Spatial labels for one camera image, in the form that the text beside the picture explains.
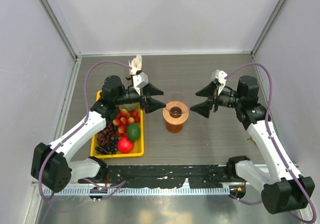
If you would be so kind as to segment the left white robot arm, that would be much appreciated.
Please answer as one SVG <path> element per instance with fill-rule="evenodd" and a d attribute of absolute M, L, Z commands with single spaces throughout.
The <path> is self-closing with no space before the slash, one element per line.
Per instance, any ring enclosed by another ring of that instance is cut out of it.
<path fill-rule="evenodd" d="M 145 73 L 133 75 L 131 79 L 133 86 L 125 88 L 117 75 L 107 77 L 100 98 L 77 125 L 50 144 L 41 142 L 35 147 L 31 176 L 38 180 L 40 188 L 46 186 L 58 193 L 70 182 L 88 178 L 102 183 L 106 179 L 107 167 L 102 160 L 90 156 L 72 161 L 73 156 L 89 139 L 112 123 L 120 113 L 121 105 L 138 103 L 147 114 L 166 106 L 152 98 L 164 92 L 149 83 Z"/>

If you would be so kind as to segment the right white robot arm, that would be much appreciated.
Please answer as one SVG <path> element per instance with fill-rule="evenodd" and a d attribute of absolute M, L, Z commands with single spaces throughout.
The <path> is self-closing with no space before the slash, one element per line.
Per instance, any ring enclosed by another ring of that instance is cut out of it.
<path fill-rule="evenodd" d="M 270 214 L 305 209 L 315 183 L 311 177 L 301 174 L 281 145 L 267 109 L 258 102 L 257 79 L 241 76 L 236 90 L 225 91 L 226 77 L 222 70 L 214 72 L 210 84 L 196 93 L 206 97 L 206 101 L 193 105 L 190 110 L 208 118 L 210 112 L 216 112 L 219 107 L 235 109 L 237 119 L 253 138 L 268 168 L 265 173 L 246 156 L 231 157 L 227 162 L 227 177 L 249 182 L 260 193 Z"/>

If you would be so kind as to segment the round wooden dripper stand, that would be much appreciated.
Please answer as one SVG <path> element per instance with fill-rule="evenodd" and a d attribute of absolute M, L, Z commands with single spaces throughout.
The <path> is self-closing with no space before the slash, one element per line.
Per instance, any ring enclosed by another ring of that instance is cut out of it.
<path fill-rule="evenodd" d="M 184 115 L 184 116 L 182 116 L 180 118 L 173 118 L 173 117 L 171 117 L 169 115 L 169 112 L 166 110 L 166 107 L 163 108 L 162 114 L 163 114 L 163 117 L 164 117 L 165 121 L 168 122 L 168 123 L 171 123 L 173 125 L 183 124 L 183 123 L 185 123 L 187 121 L 187 119 L 189 117 L 189 112 L 188 112 L 186 115 Z"/>

